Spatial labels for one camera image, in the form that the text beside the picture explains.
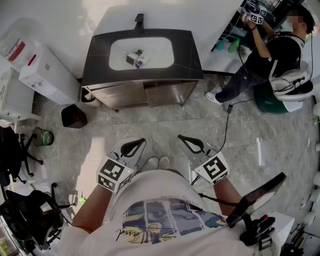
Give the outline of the person's black trousers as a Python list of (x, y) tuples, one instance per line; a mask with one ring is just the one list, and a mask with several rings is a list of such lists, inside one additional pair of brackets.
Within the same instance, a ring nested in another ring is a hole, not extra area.
[(170, 172), (172, 172), (172, 173), (175, 173), (175, 174), (183, 177), (185, 180), (187, 180), (187, 181), (189, 182), (189, 179), (188, 179), (188, 178), (185, 178), (179, 171), (177, 171), (177, 170), (175, 170), (175, 169), (170, 169), (170, 168), (168, 168), (168, 169), (166, 169), (166, 171), (170, 171)]

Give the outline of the black chest-mounted screen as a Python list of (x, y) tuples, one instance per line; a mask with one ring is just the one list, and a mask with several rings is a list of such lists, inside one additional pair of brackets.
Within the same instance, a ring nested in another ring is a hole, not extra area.
[(232, 213), (227, 217), (227, 225), (233, 228), (243, 217), (251, 216), (260, 209), (271, 200), (286, 178), (287, 176), (281, 172), (267, 183), (243, 196)]

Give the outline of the dark-topped wooden vanity cabinet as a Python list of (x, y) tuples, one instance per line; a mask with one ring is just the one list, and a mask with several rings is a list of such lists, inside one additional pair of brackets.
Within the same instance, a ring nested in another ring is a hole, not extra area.
[[(167, 68), (116, 71), (110, 68), (112, 44), (130, 38), (163, 37), (171, 41), (174, 63)], [(92, 37), (81, 85), (113, 111), (135, 107), (183, 106), (204, 74), (193, 35), (188, 30), (123, 30)]]

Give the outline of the person's right shoe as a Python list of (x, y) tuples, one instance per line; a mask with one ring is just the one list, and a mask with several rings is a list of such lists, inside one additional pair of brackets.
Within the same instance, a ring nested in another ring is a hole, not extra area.
[(161, 157), (158, 163), (158, 169), (168, 170), (169, 167), (170, 167), (170, 159), (167, 156)]

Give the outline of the dark green round base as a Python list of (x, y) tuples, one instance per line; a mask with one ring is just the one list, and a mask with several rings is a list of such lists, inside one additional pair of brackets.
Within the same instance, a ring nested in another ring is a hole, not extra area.
[(264, 114), (285, 114), (289, 111), (284, 103), (278, 100), (268, 83), (256, 85), (253, 89), (253, 97), (256, 106)]

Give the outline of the white sink basin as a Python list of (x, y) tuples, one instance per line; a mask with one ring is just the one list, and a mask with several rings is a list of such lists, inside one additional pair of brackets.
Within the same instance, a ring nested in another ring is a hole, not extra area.
[[(136, 68), (126, 62), (130, 52), (138, 50), (147, 51), (150, 54), (148, 62), (141, 68)], [(109, 67), (115, 71), (134, 69), (162, 69), (168, 68), (174, 63), (172, 43), (165, 37), (136, 37), (115, 41), (110, 48)]]

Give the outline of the white curved fixture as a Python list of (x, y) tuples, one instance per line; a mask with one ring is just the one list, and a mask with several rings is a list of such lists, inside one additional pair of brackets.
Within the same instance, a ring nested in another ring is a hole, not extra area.
[(275, 60), (269, 74), (269, 82), (275, 98), (282, 102), (287, 112), (294, 112), (303, 106), (303, 101), (312, 96), (312, 71), (308, 63), (300, 61), (300, 67), (274, 75), (278, 61)]

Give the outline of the white side table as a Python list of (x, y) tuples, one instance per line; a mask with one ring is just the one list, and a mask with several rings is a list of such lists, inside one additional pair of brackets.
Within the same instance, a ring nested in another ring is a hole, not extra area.
[(278, 245), (281, 248), (291, 233), (295, 218), (277, 211), (274, 211), (269, 216), (275, 218), (273, 227), (275, 228), (275, 233), (277, 234), (279, 240)]

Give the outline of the small grey square container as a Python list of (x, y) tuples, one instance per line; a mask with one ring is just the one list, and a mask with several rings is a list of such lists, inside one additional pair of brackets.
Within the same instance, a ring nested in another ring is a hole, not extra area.
[(142, 54), (142, 51), (139, 49), (138, 51), (131, 51), (127, 56), (126, 56), (126, 62), (135, 65), (138, 57)]

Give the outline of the metal mesh waste bin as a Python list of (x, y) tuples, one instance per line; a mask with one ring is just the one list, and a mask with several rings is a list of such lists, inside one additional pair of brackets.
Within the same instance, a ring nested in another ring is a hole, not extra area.
[(32, 142), (36, 147), (50, 146), (54, 143), (54, 134), (49, 130), (36, 127), (32, 132)]

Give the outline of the black faucet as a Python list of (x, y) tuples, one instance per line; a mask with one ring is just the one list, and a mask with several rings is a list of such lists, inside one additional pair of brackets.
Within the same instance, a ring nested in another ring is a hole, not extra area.
[(144, 33), (145, 33), (145, 29), (144, 29), (144, 14), (143, 13), (139, 13), (135, 17), (134, 21), (136, 22), (134, 31), (136, 32), (137, 35), (143, 36)]

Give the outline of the white appliance box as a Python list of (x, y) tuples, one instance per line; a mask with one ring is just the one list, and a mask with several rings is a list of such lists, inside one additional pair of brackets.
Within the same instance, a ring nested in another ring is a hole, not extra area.
[(47, 47), (21, 69), (19, 81), (58, 105), (79, 100), (80, 83)]

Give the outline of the person's left forearm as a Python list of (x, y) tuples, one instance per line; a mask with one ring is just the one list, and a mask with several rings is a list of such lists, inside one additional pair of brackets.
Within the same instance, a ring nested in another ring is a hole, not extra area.
[(102, 226), (113, 193), (97, 185), (76, 213), (72, 226), (91, 234)]

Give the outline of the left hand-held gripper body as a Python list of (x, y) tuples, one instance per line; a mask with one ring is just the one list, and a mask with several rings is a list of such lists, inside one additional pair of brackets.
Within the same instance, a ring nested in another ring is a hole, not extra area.
[(105, 155), (96, 170), (96, 182), (103, 188), (117, 194), (128, 184), (137, 172), (137, 154), (131, 157), (111, 151)]

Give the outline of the person's shoe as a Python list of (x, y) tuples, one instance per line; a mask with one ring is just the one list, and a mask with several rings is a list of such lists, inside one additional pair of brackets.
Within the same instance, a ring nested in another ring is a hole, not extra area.
[(169, 167), (170, 167), (170, 159), (167, 156), (161, 157), (158, 163), (158, 169), (168, 170)]
[(159, 158), (156, 156), (149, 157), (141, 167), (141, 172), (157, 170), (159, 167)]

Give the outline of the white shelf unit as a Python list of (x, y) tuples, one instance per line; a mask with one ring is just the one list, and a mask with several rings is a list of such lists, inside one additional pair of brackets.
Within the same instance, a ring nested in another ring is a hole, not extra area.
[(13, 68), (0, 74), (0, 120), (7, 123), (40, 120), (39, 115), (32, 113), (34, 93), (19, 81), (19, 74)]

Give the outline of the black chest mount red button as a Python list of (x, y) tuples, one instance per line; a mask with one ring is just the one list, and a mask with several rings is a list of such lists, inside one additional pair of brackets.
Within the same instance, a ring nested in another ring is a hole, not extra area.
[(242, 219), (244, 220), (246, 231), (239, 238), (246, 246), (258, 244), (258, 249), (262, 251), (272, 245), (271, 234), (275, 231), (273, 227), (276, 221), (275, 217), (265, 214), (259, 219), (252, 220), (251, 216), (247, 214)]

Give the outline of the black waste bin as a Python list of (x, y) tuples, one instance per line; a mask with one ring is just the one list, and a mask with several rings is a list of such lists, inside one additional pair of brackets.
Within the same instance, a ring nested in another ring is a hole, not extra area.
[(65, 107), (61, 111), (62, 125), (66, 128), (80, 129), (87, 125), (86, 114), (75, 104)]

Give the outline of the black office chair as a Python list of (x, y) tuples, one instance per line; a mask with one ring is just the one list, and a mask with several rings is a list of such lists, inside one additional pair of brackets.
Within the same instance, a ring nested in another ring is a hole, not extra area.
[(63, 209), (76, 206), (77, 203), (59, 205), (55, 197), (57, 183), (51, 184), (51, 193), (33, 190), (29, 195), (21, 195), (6, 190), (6, 199), (0, 205), (0, 216), (13, 237), (24, 249), (33, 251), (49, 250), (59, 237), (64, 223), (69, 223), (62, 213)]
[(0, 186), (7, 187), (10, 184), (10, 178), (15, 182), (17, 179), (23, 184), (26, 183), (19, 176), (22, 162), (29, 176), (34, 174), (30, 172), (28, 158), (43, 165), (44, 162), (35, 158), (29, 152), (29, 146), (33, 139), (37, 138), (36, 134), (32, 134), (28, 142), (24, 144), (25, 134), (15, 133), (14, 130), (8, 127), (0, 126)]

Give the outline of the clear box with red label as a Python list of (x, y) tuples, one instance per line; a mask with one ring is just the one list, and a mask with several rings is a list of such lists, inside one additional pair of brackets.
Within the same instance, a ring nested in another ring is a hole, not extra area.
[(31, 35), (33, 21), (19, 18), (0, 34), (0, 56), (17, 71), (36, 59), (38, 46)]

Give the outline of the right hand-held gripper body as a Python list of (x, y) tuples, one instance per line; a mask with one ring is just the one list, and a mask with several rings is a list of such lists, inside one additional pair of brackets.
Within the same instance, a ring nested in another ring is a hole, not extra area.
[(203, 156), (200, 162), (191, 165), (191, 170), (213, 185), (230, 174), (230, 168), (222, 152), (210, 157)]

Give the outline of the person's left shoe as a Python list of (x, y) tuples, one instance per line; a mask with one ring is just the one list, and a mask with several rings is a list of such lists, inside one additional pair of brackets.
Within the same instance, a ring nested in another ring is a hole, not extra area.
[(156, 156), (149, 157), (141, 167), (141, 172), (157, 170), (159, 167), (159, 158)]

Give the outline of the white waste bin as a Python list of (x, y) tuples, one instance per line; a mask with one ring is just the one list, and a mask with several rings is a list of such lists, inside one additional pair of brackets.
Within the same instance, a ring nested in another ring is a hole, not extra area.
[(82, 103), (93, 108), (97, 108), (102, 105), (102, 102), (84, 87), (81, 88), (80, 100)]

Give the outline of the person's white printed shirt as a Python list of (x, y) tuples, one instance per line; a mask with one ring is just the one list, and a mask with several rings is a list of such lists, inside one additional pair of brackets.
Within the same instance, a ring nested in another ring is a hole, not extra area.
[(226, 216), (213, 213), (176, 173), (139, 173), (116, 195), (108, 222), (92, 233), (68, 226), (58, 243), (58, 256), (280, 256), (272, 245), (246, 246), (242, 224), (228, 227)]

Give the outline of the person's right forearm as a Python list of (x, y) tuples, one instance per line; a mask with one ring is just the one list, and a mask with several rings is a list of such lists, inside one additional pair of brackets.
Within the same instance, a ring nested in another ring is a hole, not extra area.
[[(213, 188), (218, 200), (237, 204), (242, 199), (242, 196), (239, 194), (239, 192), (227, 177), (216, 183)], [(229, 216), (235, 209), (234, 206), (226, 205), (223, 203), (219, 203), (219, 207), (222, 215), (224, 216)]]

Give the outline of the white spray bottle blue cap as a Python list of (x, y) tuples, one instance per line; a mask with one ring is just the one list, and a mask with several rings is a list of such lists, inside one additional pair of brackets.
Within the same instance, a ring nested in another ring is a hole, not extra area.
[(148, 51), (143, 51), (143, 52), (138, 56), (138, 58), (136, 59), (135, 67), (136, 67), (137, 69), (139, 69), (139, 68), (141, 68), (142, 66), (144, 66), (144, 65), (148, 62), (150, 56), (151, 56), (151, 55), (149, 54)]

